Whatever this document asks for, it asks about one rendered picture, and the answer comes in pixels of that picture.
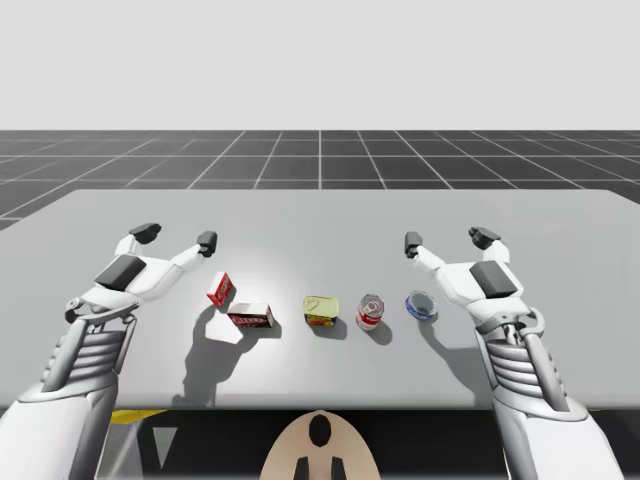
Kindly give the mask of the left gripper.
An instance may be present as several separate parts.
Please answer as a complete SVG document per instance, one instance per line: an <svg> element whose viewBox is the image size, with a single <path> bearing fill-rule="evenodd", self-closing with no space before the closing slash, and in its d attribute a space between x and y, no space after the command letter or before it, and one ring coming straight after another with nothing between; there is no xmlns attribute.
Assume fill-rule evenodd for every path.
<svg viewBox="0 0 640 480"><path fill-rule="evenodd" d="M118 242L115 259L95 277L81 301L93 310L104 311L154 301L172 288L181 271L198 269L216 252L217 233L205 231L193 246L169 260L141 256L143 246L152 243L161 230L158 223L131 229Z"/></svg>

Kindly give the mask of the green and blue rectangular can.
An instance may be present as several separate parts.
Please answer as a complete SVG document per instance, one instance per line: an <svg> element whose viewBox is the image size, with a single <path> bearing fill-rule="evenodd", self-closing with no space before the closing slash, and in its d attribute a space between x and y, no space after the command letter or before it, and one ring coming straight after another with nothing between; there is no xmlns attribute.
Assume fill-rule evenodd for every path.
<svg viewBox="0 0 640 480"><path fill-rule="evenodd" d="M336 298L307 296L303 301L303 314L309 326L333 327L339 315L339 302Z"/></svg>

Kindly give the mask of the red and white can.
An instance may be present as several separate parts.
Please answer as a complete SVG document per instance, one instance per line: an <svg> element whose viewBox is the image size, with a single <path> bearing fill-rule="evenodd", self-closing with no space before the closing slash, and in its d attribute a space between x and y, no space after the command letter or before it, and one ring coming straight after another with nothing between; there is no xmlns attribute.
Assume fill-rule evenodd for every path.
<svg viewBox="0 0 640 480"><path fill-rule="evenodd" d="M364 331L377 327L384 313L384 303L375 294L366 294L358 305L356 324Z"/></svg>

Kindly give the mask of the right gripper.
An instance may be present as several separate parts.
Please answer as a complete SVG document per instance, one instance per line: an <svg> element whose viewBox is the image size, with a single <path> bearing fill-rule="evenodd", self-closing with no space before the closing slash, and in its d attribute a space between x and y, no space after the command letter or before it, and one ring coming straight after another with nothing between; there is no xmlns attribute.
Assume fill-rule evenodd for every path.
<svg viewBox="0 0 640 480"><path fill-rule="evenodd" d="M482 251L482 260L497 266L511 282L513 293L490 298L471 273L480 262L446 263L423 245L423 238L415 231L405 234L405 255L415 267L433 273L449 302L465 309L475 321L488 321L497 314L525 315L526 304L521 299L524 287L509 268L510 252L501 236L484 227L471 227L468 234Z"/></svg>

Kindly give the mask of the red and white carton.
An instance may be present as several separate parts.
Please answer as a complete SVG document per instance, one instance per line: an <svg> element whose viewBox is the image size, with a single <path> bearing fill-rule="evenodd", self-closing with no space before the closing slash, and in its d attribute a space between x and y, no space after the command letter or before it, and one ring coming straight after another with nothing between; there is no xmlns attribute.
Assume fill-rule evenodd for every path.
<svg viewBox="0 0 640 480"><path fill-rule="evenodd" d="M236 303L227 316L238 328L271 328L274 317L267 303Z"/></svg>

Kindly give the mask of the blue flat can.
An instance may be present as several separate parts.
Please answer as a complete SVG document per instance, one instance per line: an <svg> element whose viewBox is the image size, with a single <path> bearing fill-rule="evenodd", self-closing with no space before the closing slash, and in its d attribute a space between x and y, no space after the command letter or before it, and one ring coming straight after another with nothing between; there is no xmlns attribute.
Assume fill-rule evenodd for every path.
<svg viewBox="0 0 640 480"><path fill-rule="evenodd" d="M428 321L437 316L437 304L435 300L426 292L413 291L406 300L407 311L416 319Z"/></svg>

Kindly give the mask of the tan robot part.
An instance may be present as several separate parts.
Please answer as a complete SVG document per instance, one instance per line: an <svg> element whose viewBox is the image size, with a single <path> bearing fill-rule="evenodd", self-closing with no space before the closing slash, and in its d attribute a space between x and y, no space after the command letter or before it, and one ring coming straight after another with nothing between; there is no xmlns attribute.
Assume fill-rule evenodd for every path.
<svg viewBox="0 0 640 480"><path fill-rule="evenodd" d="M314 411L292 421L277 437L260 480L381 480L364 438L344 418Z"/></svg>

